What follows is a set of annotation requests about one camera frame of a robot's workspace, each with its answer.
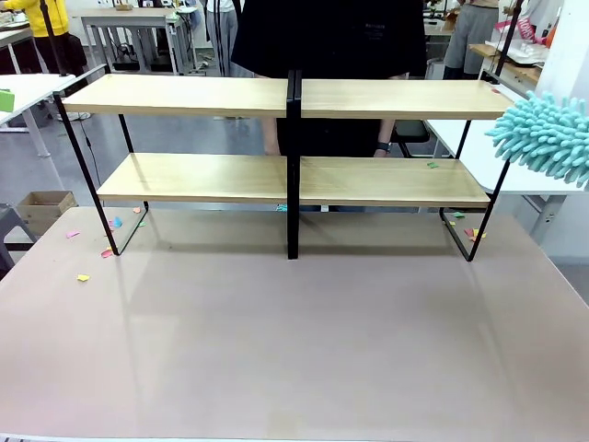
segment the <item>yellow sticky note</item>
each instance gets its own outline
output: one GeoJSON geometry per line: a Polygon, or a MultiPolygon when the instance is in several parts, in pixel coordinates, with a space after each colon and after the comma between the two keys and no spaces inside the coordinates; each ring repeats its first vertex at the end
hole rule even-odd
{"type": "MultiPolygon", "coordinates": [[[[476,238],[479,235],[479,230],[477,228],[473,228],[472,229],[472,235],[476,238]]],[[[483,238],[486,238],[487,237],[487,234],[486,233],[483,233],[482,234],[482,237],[483,238]]]]}

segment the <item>shelf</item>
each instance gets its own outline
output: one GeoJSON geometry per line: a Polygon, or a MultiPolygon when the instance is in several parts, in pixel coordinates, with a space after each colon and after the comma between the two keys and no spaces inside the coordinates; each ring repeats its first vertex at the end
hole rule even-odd
{"type": "Polygon", "coordinates": [[[283,157],[130,154],[98,189],[103,200],[202,203],[286,201],[283,157]]]}
{"type": "Polygon", "coordinates": [[[64,100],[72,112],[285,117],[286,80],[105,75],[64,100]]]}
{"type": "MultiPolygon", "coordinates": [[[[92,113],[283,118],[286,89],[285,79],[106,75],[64,104],[92,113]]],[[[303,118],[493,120],[511,105],[474,80],[303,80],[303,118]]]]}
{"type": "Polygon", "coordinates": [[[395,207],[487,207],[489,198],[460,161],[303,157],[305,204],[395,207]]]}
{"type": "MultiPolygon", "coordinates": [[[[455,160],[304,157],[301,204],[486,207],[455,160]]],[[[104,200],[286,202],[284,157],[130,154],[98,190],[104,200]]]]}

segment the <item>person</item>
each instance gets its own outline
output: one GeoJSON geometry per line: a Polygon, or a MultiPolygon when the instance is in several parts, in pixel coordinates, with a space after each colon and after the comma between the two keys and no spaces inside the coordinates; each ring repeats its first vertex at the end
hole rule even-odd
{"type": "Polygon", "coordinates": [[[249,76],[248,71],[231,61],[241,16],[239,0],[201,1],[206,1],[206,28],[218,60],[219,74],[232,77],[249,76]]]}
{"type": "Polygon", "coordinates": [[[462,7],[445,53],[444,79],[476,79],[483,57],[468,46],[491,39],[499,19],[499,0],[458,0],[458,3],[462,7]]]}
{"type": "MultiPolygon", "coordinates": [[[[248,0],[233,61],[259,77],[286,78],[295,68],[302,69],[303,78],[422,76],[422,6],[422,0],[372,0],[361,6],[321,1],[295,13],[274,0],[248,0]]],[[[300,124],[298,147],[303,156],[386,157],[395,122],[303,119],[300,124]]],[[[284,119],[262,119],[266,155],[287,155],[291,140],[285,125],[284,119]]]]}
{"type": "MultiPolygon", "coordinates": [[[[55,36],[57,56],[67,74],[81,76],[84,73],[84,65],[86,63],[81,62],[79,59],[83,58],[85,60],[86,57],[85,55],[80,55],[80,51],[83,51],[81,45],[75,47],[73,44],[73,39],[75,39],[75,37],[69,33],[69,21],[67,18],[67,11],[65,10],[65,1],[46,0],[46,5],[52,24],[53,35],[55,36]]],[[[7,10],[24,10],[27,19],[29,20],[35,45],[47,66],[47,70],[51,74],[60,74],[59,66],[55,60],[49,40],[49,33],[40,9],[40,0],[0,1],[0,11],[7,10]]],[[[68,117],[70,120],[85,120],[90,117],[90,114],[88,112],[68,112],[68,117]]]]}

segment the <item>hand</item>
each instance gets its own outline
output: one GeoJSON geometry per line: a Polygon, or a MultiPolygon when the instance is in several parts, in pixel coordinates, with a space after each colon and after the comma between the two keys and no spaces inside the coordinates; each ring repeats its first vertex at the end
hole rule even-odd
{"type": "Polygon", "coordinates": [[[375,158],[386,158],[387,155],[388,155],[388,152],[386,150],[377,149],[375,151],[375,158]]]}

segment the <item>green sticky note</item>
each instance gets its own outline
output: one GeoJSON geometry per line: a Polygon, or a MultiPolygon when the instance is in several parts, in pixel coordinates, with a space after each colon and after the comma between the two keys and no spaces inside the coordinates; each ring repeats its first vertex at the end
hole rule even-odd
{"type": "Polygon", "coordinates": [[[15,94],[7,89],[0,89],[0,111],[12,112],[15,109],[15,94]]]}

